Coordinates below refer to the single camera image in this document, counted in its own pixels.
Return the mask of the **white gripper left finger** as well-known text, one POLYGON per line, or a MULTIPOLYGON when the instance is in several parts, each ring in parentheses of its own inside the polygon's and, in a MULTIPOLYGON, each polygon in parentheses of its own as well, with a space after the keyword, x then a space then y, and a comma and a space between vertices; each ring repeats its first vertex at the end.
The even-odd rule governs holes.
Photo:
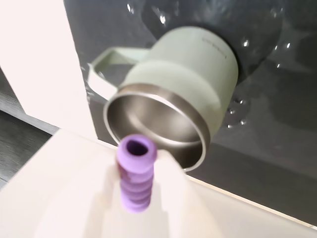
POLYGON ((117 160, 110 164, 102 173, 102 186, 93 197, 89 211, 84 238, 101 238, 104 232, 104 222, 112 207, 113 192, 116 183, 121 179, 117 160))

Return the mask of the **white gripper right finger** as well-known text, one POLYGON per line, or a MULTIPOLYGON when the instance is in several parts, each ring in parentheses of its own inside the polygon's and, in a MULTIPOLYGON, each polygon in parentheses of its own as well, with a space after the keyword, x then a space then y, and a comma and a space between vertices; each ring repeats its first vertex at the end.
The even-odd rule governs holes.
POLYGON ((162 215, 153 213, 152 238, 221 238, 223 233, 173 156, 158 150, 155 188, 160 189, 162 215))

